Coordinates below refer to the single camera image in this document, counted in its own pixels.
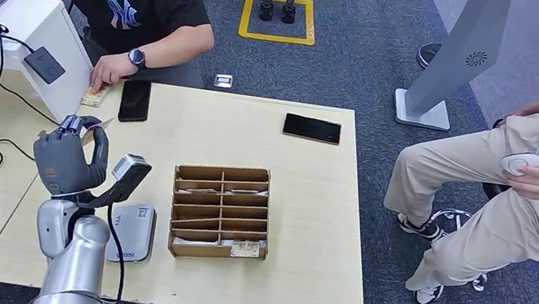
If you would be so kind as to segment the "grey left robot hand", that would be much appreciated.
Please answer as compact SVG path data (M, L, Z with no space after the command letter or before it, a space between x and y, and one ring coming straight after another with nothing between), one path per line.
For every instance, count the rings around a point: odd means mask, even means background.
M91 161L84 155L83 128L95 144ZM39 178L53 199L78 202L79 195L106 179L109 141L97 117L70 114L52 132L41 135L33 148Z

